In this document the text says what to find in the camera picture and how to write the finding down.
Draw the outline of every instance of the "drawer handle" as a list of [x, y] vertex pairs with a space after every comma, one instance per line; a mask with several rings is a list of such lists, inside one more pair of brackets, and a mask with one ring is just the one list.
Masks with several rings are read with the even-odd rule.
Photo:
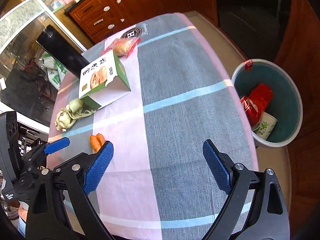
[[93, 25], [97, 25], [98, 23], [103, 22], [103, 19], [96, 21]]
[[88, 8], [84, 9], [83, 12], [89, 11], [92, 7], [93, 7], [93, 5], [90, 5]]

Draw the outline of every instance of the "round black logo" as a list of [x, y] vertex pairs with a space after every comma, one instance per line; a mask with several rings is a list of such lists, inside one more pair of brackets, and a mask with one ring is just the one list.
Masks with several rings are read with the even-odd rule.
[[122, 34], [121, 39], [139, 37], [141, 32], [142, 32], [142, 30], [140, 27], [132, 28], [132, 29], [126, 31], [124, 34]]

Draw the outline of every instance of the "cardboard box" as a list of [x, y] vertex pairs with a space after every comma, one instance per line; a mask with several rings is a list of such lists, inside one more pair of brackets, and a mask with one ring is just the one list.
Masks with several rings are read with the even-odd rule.
[[100, 109], [131, 91], [119, 58], [108, 51], [81, 70], [79, 98], [92, 109]]

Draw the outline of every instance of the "red soda can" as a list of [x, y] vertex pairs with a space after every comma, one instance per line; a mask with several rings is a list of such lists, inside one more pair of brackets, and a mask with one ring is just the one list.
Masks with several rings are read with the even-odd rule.
[[253, 131], [256, 130], [259, 127], [261, 112], [253, 107], [247, 96], [243, 96], [240, 101], [249, 120], [251, 129]]

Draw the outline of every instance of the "silver screw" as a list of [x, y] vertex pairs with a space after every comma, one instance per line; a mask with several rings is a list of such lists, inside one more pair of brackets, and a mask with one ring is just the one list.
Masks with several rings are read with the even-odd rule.
[[268, 173], [269, 175], [275, 174], [275, 172], [274, 172], [272, 169], [267, 169], [267, 173]]
[[241, 163], [236, 163], [236, 164], [235, 164], [235, 167], [236, 167], [237, 170], [240, 170], [240, 171], [242, 171], [243, 168], [244, 168]]
[[75, 165], [72, 166], [72, 170], [73, 171], [79, 171], [79, 169], [80, 169], [80, 165], [79, 164], [75, 164]]
[[43, 169], [43, 170], [41, 171], [42, 175], [47, 175], [47, 174], [48, 174], [48, 172], [49, 172], [49, 170], [48, 170], [48, 169]]

